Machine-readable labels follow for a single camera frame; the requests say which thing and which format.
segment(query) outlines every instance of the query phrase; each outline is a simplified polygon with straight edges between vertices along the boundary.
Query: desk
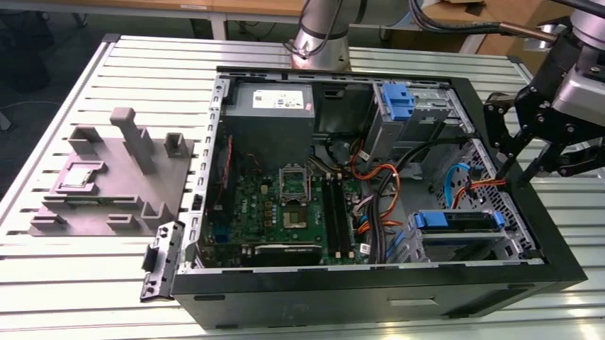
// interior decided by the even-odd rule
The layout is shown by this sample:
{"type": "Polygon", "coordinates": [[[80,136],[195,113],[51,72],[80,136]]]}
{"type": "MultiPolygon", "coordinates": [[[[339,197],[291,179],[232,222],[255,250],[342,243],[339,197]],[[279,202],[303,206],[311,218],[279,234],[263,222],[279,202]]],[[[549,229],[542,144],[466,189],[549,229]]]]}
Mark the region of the desk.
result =
{"type": "MultiPolygon", "coordinates": [[[[31,237],[29,220],[71,152],[75,124],[103,137],[116,106],[131,106],[152,135],[204,140],[218,65],[288,67],[279,44],[121,36],[103,42],[0,202],[0,339],[602,339],[605,334],[605,185],[602,172],[538,178],[536,191],[589,280],[479,319],[426,320],[206,333],[175,302],[139,303],[150,237],[31,237]]],[[[357,72],[469,78],[482,100],[527,83],[505,57],[351,48],[357,72]]],[[[518,130],[515,116],[506,122],[518,130]]],[[[544,142],[519,155],[526,166],[544,142]]],[[[183,207],[191,206],[186,193],[183,207]]]]}
{"type": "MultiPolygon", "coordinates": [[[[303,3],[304,0],[0,0],[0,9],[207,19],[212,24],[214,38],[226,40],[226,21],[298,23],[303,3]]],[[[494,20],[487,11],[474,16],[465,12],[465,6],[447,2],[429,6],[425,12],[434,19],[450,23],[494,20]]],[[[353,26],[378,28],[375,25],[353,26]]],[[[382,27],[418,30],[415,24],[406,22],[382,27]]],[[[461,53],[474,54],[483,38],[485,35],[470,35],[461,53]]]]}

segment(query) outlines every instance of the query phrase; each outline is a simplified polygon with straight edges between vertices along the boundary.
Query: blue plastic latch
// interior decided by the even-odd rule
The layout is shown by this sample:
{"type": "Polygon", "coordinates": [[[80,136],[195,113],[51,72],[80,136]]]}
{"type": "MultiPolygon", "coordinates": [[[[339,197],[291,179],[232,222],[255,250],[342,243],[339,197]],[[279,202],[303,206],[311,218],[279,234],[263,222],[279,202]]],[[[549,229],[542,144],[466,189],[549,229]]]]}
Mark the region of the blue plastic latch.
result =
{"type": "Polygon", "coordinates": [[[495,220],[498,228],[503,228],[503,226],[506,225],[506,220],[503,219],[503,215],[499,211],[493,213],[493,219],[495,220]]]}
{"type": "Polygon", "coordinates": [[[415,226],[418,228],[426,227],[425,220],[422,219],[422,216],[419,214],[414,215],[414,220],[415,220],[415,226]]]}
{"type": "Polygon", "coordinates": [[[414,113],[414,96],[403,84],[383,84],[383,100],[390,110],[390,119],[406,121],[414,113]]]}
{"type": "Polygon", "coordinates": [[[422,218],[426,222],[426,227],[447,227],[447,219],[442,212],[421,212],[422,218]]]}

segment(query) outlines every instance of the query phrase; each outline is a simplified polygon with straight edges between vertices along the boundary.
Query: blue cable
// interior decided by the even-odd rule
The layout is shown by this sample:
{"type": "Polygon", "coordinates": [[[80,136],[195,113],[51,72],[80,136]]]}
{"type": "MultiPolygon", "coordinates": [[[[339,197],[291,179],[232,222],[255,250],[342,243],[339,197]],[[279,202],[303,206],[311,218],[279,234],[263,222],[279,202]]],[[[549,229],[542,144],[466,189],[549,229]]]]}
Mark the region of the blue cable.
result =
{"type": "Polygon", "coordinates": [[[445,175],[445,183],[443,183],[443,196],[445,196],[445,205],[447,209],[451,207],[451,177],[454,177],[454,171],[455,169],[462,169],[465,171],[470,170],[470,166],[466,163],[458,163],[451,166],[451,168],[447,170],[447,173],[445,175]]]}

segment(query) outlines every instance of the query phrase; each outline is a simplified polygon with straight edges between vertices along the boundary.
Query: motherboard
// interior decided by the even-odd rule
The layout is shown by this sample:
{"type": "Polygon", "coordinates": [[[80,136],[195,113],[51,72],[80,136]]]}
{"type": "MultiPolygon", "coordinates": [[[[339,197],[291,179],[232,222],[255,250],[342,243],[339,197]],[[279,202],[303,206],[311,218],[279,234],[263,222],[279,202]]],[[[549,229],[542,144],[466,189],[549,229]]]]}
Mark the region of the motherboard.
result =
{"type": "Polygon", "coordinates": [[[350,218],[359,197],[359,183],[353,179],[308,176],[304,181],[298,175],[282,179],[279,175],[240,176],[231,224],[211,225],[215,242],[211,262],[220,267],[242,266],[258,249],[298,249],[320,254],[319,264],[362,264],[366,256],[354,246],[350,218]],[[329,184],[342,187],[342,199],[324,199],[329,184]],[[302,192],[308,195],[303,202],[283,200],[284,194],[302,192]]]}

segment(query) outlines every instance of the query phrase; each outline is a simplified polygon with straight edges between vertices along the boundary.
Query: white label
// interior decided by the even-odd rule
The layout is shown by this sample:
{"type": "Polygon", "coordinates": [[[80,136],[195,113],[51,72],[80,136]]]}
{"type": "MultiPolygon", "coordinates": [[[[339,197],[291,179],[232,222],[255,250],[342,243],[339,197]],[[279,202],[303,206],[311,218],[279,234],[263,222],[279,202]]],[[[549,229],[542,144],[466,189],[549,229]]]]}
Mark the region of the white label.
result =
{"type": "Polygon", "coordinates": [[[202,9],[202,10],[208,9],[208,7],[200,6],[200,5],[180,5],[180,8],[182,9],[202,9]]]}
{"type": "Polygon", "coordinates": [[[256,90],[252,98],[252,108],[292,108],[303,109],[302,91],[256,90]]]}
{"type": "Polygon", "coordinates": [[[363,150],[359,150],[359,157],[367,162],[367,160],[370,159],[370,155],[363,151],[363,150]]]}
{"type": "Polygon", "coordinates": [[[359,244],[359,252],[362,254],[370,255],[370,245],[369,244],[359,244]]]}

